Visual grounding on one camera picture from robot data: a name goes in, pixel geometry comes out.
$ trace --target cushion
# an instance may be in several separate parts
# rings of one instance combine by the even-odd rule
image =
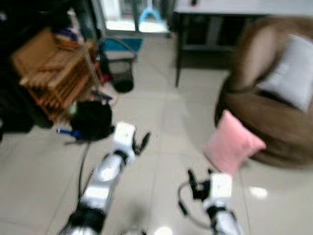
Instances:
[[[219,171],[234,175],[244,159],[265,148],[260,138],[248,131],[230,111],[223,110],[217,131],[202,149]]]
[[[313,95],[313,43],[290,35],[280,61],[257,87],[307,112]]]

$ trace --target white pillow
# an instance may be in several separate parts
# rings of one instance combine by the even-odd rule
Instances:
[[[306,112],[313,95],[313,43],[290,35],[277,66],[257,87]]]

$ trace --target pink pillow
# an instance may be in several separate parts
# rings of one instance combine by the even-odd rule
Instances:
[[[230,111],[224,110],[217,131],[202,149],[218,170],[234,175],[244,159],[265,148],[260,138],[248,131]]]

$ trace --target brown armchair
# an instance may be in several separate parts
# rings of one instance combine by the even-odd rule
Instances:
[[[254,159],[282,167],[313,163],[313,102],[304,113],[255,88],[279,60],[289,34],[313,41],[313,18],[267,17],[252,24],[234,54],[221,89],[215,123],[228,109],[267,145]]]

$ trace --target white table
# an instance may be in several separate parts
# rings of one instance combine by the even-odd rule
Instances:
[[[191,6],[191,0],[176,0],[174,12],[179,17],[177,61],[176,61],[176,87],[179,84],[182,51],[196,49],[184,47],[184,22],[190,15],[211,15],[212,25],[207,33],[206,47],[198,47],[200,50],[216,50],[218,34],[221,29],[223,16],[312,16],[313,0],[197,0],[195,6]]]

